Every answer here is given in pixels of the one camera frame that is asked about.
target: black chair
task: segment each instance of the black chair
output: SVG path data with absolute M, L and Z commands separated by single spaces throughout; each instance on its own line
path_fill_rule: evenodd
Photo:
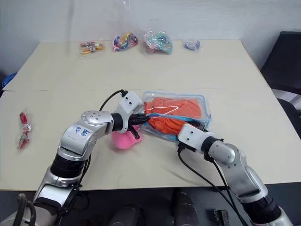
M 301 95 L 301 32 L 281 32 L 261 73 L 272 89 Z M 300 112 L 278 99 L 301 138 Z

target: pink sponge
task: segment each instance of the pink sponge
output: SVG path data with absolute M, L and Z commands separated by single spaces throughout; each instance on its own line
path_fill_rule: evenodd
M 118 133 L 116 131 L 112 132 L 112 143 L 118 148 L 118 149 L 128 149 L 134 144 L 137 144 L 143 140 L 141 134 L 140 138 L 138 140 L 135 139 L 134 135 L 128 131 L 126 133 Z

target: colorful packaged item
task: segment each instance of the colorful packaged item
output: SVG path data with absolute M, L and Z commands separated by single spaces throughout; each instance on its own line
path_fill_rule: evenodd
M 123 38 L 117 36 L 113 41 L 114 52 L 119 52 L 131 48 L 138 44 L 138 39 L 133 33 L 126 33 Z
M 199 40 L 196 39 L 187 39 L 182 41 L 184 48 L 198 51 L 200 49 L 201 43 Z
M 87 41 L 79 44 L 80 46 L 80 53 L 85 54 L 91 54 L 99 52 L 100 50 L 104 49 L 104 44 L 100 41 Z
M 173 44 L 165 32 L 148 31 L 141 40 L 141 51 L 152 54 L 156 51 L 171 53 Z
M 142 129 L 156 136 L 177 141 L 184 124 L 208 129 L 211 114 L 203 95 L 147 91 L 143 95 L 143 112 L 151 119 Z
M 29 144 L 32 126 L 26 111 L 21 112 L 19 117 L 21 122 L 21 137 L 18 142 L 18 149 L 23 149 Z

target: robotic arm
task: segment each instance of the robotic arm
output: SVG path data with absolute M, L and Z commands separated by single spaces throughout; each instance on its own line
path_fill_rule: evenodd
M 57 154 L 37 190 L 33 205 L 20 209 L 5 219 L 1 226 L 51 226 L 58 217 L 70 211 L 81 181 L 90 164 L 90 155 L 97 140 L 112 131 L 138 133 L 133 125 L 145 123 L 149 117 L 136 114 L 142 102 L 134 92 L 125 93 L 115 113 L 87 111 L 63 134 Z M 178 136 L 179 147 L 200 152 L 208 161 L 221 167 L 229 187 L 242 203 L 256 226 L 292 225 L 283 209 L 268 195 L 268 190 L 256 172 L 247 165 L 245 154 L 234 145 L 185 124 Z
M 139 135 L 133 125 L 149 119 L 145 114 L 135 114 L 141 107 L 140 98 L 134 92 L 128 92 L 115 113 L 84 112 L 79 121 L 64 132 L 55 159 L 34 196 L 34 208 L 28 206 L 24 212 L 12 214 L 1 226 L 51 226 L 57 217 L 67 214 L 82 186 L 80 183 L 90 164 L 90 155 L 97 140 L 112 131 L 125 133 L 128 130 L 138 139 Z
M 216 161 L 226 181 L 242 203 L 255 226 L 292 225 L 286 213 L 268 195 L 268 189 L 256 172 L 247 165 L 246 155 L 237 147 L 185 124 L 178 136 L 179 147 L 202 153 L 208 161 Z

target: black joint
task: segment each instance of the black joint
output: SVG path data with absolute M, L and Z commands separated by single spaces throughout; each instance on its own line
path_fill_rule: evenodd
M 207 137 L 202 146 L 201 146 L 201 150 L 204 152 L 204 153 L 208 153 L 209 152 L 209 149 L 211 148 L 212 144 L 217 141 L 218 139 L 214 138 L 214 137 Z
M 111 114 L 114 120 L 113 131 L 120 131 L 123 127 L 123 120 L 119 113 Z
M 141 125 L 143 123 L 146 123 L 150 119 L 149 116 L 143 113 L 139 114 L 132 114 L 130 118 L 128 119 L 128 124 L 130 125 Z
M 121 96 L 122 97 L 125 97 L 127 94 L 128 94 L 128 91 L 126 91 L 124 89 L 121 90 Z
M 135 137 L 136 140 L 138 140 L 140 138 L 138 132 L 135 130 L 133 125 L 129 124 L 128 125 L 128 130 L 131 131 L 131 133 L 133 134 L 133 136 Z
M 242 205 L 252 222 L 256 224 L 267 224 L 281 215 L 281 209 L 269 195 L 258 201 L 243 203 Z
M 178 152 L 181 152 L 182 150 L 184 150 L 185 148 L 187 148 L 188 150 L 191 150 L 191 151 L 193 151 L 193 152 L 195 152 L 196 151 L 196 149 L 195 148 L 193 148 L 193 147 L 191 147 L 191 146 L 189 146 L 189 145 L 187 145 L 187 144 L 185 144 L 185 143 L 183 143 L 183 142 L 179 142 L 179 144 L 178 144 Z
M 71 161 L 56 154 L 50 171 L 60 178 L 74 178 L 81 174 L 84 161 Z
M 204 152 L 204 159 L 209 162 L 214 162 L 214 158 L 212 158 L 208 153 Z

